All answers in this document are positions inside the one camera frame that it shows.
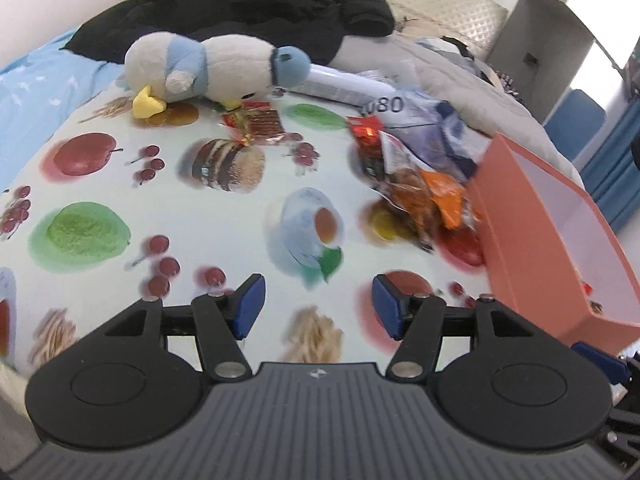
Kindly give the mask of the orange snack packet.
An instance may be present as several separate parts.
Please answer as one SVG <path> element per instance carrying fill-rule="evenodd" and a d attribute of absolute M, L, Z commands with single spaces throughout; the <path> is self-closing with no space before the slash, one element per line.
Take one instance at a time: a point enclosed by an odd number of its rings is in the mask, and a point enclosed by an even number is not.
<path fill-rule="evenodd" d="M 473 207 L 466 188 L 457 180 L 448 174 L 423 169 L 420 170 L 420 175 L 431 193 L 445 229 L 474 229 L 483 220 L 482 215 Z"/>

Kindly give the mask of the brown clear meat snack packet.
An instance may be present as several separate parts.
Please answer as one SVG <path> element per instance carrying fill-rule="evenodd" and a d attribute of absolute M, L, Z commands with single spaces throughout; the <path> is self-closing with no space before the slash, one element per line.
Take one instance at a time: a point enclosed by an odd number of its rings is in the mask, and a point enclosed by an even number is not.
<path fill-rule="evenodd" d="M 411 220 L 420 247 L 432 252 L 442 214 L 420 172 L 408 167 L 397 169 L 378 182 L 375 191 Z"/>

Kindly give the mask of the small red foil snack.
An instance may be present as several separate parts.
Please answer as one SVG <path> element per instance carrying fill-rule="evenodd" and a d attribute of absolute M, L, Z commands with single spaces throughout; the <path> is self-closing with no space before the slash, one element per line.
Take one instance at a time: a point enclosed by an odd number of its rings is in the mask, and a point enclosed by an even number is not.
<path fill-rule="evenodd" d="M 380 132 L 384 129 L 384 125 L 378 118 L 347 117 L 346 122 L 350 133 L 360 146 L 378 148 L 381 145 Z"/>

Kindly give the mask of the brown sticks snack packet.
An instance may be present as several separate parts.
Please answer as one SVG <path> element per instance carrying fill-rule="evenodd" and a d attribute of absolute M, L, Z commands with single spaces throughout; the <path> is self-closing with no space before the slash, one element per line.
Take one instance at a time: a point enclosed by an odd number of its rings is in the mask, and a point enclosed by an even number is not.
<path fill-rule="evenodd" d="M 245 145 L 277 145 L 286 140 L 280 115 L 268 101 L 246 101 L 222 115 L 232 138 Z"/>

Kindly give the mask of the white red snack pouch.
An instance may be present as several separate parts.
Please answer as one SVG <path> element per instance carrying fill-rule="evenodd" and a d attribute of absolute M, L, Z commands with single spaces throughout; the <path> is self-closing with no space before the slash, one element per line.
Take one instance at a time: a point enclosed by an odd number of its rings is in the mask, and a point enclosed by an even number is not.
<path fill-rule="evenodd" d="M 384 170 L 388 176 L 403 169 L 431 170 L 430 166 L 418 159 L 396 136 L 381 131 L 378 137 L 381 142 Z"/>

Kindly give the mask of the pink cardboard box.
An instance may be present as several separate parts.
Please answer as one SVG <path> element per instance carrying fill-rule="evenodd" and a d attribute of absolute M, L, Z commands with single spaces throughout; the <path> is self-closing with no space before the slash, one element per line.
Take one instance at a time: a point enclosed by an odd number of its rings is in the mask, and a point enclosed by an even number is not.
<path fill-rule="evenodd" d="M 621 354 L 639 339 L 639 282 L 590 195 L 496 136 L 469 182 L 490 289 L 570 346 Z"/>

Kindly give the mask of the fruit print tablecloth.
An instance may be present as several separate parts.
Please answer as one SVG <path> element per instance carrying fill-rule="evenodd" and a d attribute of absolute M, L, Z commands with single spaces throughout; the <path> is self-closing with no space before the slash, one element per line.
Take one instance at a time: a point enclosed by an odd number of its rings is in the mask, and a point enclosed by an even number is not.
<path fill-rule="evenodd" d="M 265 278 L 265 305 L 241 344 L 252 365 L 283 360 L 296 314 L 314 307 L 342 331 L 344 361 L 386 367 L 397 344 L 371 306 L 378 274 L 404 271 L 443 295 L 452 284 L 465 296 L 488 292 L 484 268 L 392 237 L 374 214 L 381 197 L 357 172 L 351 107 L 295 94 L 274 105 L 319 158 L 302 169 L 287 148 L 268 146 L 249 193 L 192 179 L 198 150 L 230 134 L 210 107 L 193 124 L 152 127 L 96 117 L 88 104 L 32 156 L 13 182 L 30 189 L 27 219 L 1 240 L 8 360 L 21 375 L 146 295 L 160 272 L 146 252 L 157 235 L 180 266 L 170 306 L 205 294 L 211 268 L 224 272 L 225 290 Z"/>

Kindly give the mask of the crumpled clear plastic bag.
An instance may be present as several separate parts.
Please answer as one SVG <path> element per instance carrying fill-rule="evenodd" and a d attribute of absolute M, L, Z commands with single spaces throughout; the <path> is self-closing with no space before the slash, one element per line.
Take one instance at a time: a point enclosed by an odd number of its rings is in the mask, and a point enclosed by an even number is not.
<path fill-rule="evenodd" d="M 468 182 L 488 149 L 491 137 L 469 127 L 446 100 L 436 99 L 418 86 L 386 91 L 360 108 L 363 116 L 378 118 L 383 130 L 427 166 Z"/>

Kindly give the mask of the blue curtain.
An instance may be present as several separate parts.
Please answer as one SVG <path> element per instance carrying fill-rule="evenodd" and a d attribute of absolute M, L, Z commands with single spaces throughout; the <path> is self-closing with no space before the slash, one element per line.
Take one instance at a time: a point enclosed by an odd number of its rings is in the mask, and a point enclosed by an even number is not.
<path fill-rule="evenodd" d="M 631 149 L 638 137 L 639 100 L 634 99 L 580 173 L 585 189 L 615 233 L 639 208 L 639 168 Z"/>

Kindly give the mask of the grey duvet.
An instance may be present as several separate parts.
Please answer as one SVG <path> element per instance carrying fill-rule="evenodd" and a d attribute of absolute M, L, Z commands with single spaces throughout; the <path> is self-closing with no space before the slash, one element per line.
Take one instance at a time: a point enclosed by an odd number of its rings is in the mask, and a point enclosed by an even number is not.
<path fill-rule="evenodd" d="M 420 89 L 449 102 L 470 128 L 488 136 L 501 133 L 578 186 L 584 185 L 575 166 L 522 104 L 432 50 L 396 34 L 385 38 L 347 36 L 330 66 L 349 73 L 411 67 Z"/>

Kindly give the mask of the blue chair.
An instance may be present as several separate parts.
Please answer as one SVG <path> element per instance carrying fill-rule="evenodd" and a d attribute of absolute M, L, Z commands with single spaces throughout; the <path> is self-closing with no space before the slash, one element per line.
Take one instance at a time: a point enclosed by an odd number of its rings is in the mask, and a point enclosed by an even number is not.
<path fill-rule="evenodd" d="M 556 149 L 574 160 L 605 122 L 606 113 L 586 92 L 570 90 L 544 123 Z"/>

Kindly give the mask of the white cylindrical tube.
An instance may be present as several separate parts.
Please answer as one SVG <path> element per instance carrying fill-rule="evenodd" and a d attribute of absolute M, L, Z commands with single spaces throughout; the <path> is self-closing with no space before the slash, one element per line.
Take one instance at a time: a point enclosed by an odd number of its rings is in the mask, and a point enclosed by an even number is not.
<path fill-rule="evenodd" d="M 391 96 L 395 88 L 386 82 L 312 64 L 307 79 L 292 88 L 291 92 L 363 107 L 384 96 Z"/>

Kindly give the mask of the white blue plush duck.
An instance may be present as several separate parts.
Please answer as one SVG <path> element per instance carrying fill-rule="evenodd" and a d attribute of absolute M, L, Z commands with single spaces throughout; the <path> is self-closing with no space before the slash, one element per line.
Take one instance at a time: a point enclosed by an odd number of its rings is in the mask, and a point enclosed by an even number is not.
<path fill-rule="evenodd" d="M 196 41 L 153 32 L 125 54 L 124 75 L 134 92 L 132 114 L 148 119 L 170 103 L 206 98 L 234 110 L 275 88 L 302 84 L 311 59 L 292 46 L 276 47 L 250 36 L 224 35 Z"/>

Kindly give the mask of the grey wardrobe cabinet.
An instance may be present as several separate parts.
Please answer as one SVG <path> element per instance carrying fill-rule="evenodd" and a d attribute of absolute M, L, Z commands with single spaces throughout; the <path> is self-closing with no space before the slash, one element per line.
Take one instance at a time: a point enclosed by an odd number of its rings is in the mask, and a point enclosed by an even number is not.
<path fill-rule="evenodd" d="M 487 61 L 511 76 L 543 124 L 570 90 L 606 110 L 624 86 L 629 48 L 620 17 L 604 1 L 518 0 Z"/>

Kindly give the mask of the black puffer jacket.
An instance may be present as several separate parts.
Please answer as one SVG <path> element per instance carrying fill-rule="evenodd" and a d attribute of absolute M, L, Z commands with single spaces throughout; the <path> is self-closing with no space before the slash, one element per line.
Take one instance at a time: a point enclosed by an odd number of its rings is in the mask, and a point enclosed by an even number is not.
<path fill-rule="evenodd" d="M 66 48 L 122 63 L 129 47 L 151 32 L 198 41 L 239 34 L 298 47 L 326 65 L 345 37 L 385 37 L 394 27 L 386 0 L 126 0 L 81 25 Z"/>

